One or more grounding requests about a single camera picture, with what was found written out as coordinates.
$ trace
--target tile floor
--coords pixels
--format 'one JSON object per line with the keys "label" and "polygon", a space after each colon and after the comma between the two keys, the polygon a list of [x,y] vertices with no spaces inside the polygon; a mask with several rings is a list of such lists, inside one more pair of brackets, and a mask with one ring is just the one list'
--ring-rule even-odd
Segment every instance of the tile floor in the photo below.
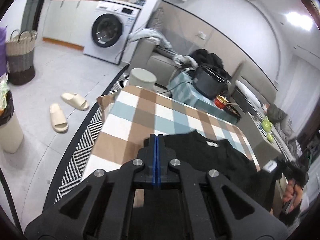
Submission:
{"label": "tile floor", "polygon": [[[23,230],[41,214],[55,170],[90,110],[76,110],[65,104],[60,95],[79,93],[91,108],[120,71],[118,66],[81,51],[47,42],[35,48],[34,66],[36,76],[31,82],[10,85],[15,113],[24,131],[23,143],[15,154],[0,149],[0,166]],[[49,106],[53,102],[60,104],[68,119],[69,130],[65,134],[57,134],[51,128]],[[10,213],[2,188],[0,204]]]}

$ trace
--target ceiling light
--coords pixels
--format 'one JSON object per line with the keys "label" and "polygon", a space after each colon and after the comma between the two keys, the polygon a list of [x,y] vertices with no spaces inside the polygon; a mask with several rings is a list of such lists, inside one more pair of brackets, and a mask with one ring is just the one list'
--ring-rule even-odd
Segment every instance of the ceiling light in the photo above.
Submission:
{"label": "ceiling light", "polygon": [[300,15],[296,12],[286,14],[288,22],[292,25],[301,27],[307,31],[310,31],[313,25],[313,20],[307,15]]}

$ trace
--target wall outlet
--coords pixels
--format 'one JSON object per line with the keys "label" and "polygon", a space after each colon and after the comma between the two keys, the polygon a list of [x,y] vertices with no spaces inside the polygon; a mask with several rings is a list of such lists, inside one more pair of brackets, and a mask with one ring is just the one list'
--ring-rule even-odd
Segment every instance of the wall outlet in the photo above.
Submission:
{"label": "wall outlet", "polygon": [[203,32],[199,32],[199,33],[198,33],[198,37],[201,38],[202,40],[205,40],[205,38],[207,37],[207,35],[205,35]]}

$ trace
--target basket handle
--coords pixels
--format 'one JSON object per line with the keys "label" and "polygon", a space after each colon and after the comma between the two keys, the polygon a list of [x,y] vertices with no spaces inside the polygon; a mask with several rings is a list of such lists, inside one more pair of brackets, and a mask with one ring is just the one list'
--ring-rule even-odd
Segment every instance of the basket handle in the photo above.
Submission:
{"label": "basket handle", "polygon": [[30,37],[31,37],[31,40],[33,40],[33,37],[32,37],[32,34],[30,33],[30,31],[24,31],[24,32],[20,33],[19,38],[18,38],[18,42],[20,42],[20,37],[21,37],[21,35],[22,35],[23,33],[25,33],[25,32],[29,33],[29,34],[30,34]]}
{"label": "basket handle", "polygon": [[10,35],[10,40],[12,39],[12,34],[14,34],[15,32],[18,32],[20,34],[20,30],[19,29],[15,29]]}

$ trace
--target woven basket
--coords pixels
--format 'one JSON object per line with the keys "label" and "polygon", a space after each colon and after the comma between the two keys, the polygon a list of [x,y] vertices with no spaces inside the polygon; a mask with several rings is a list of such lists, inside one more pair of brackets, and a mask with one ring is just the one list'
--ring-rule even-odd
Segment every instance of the woven basket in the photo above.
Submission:
{"label": "woven basket", "polygon": [[33,52],[36,43],[37,31],[15,30],[6,41],[8,58],[8,80],[14,85],[23,85],[31,81],[35,76],[33,66]]}

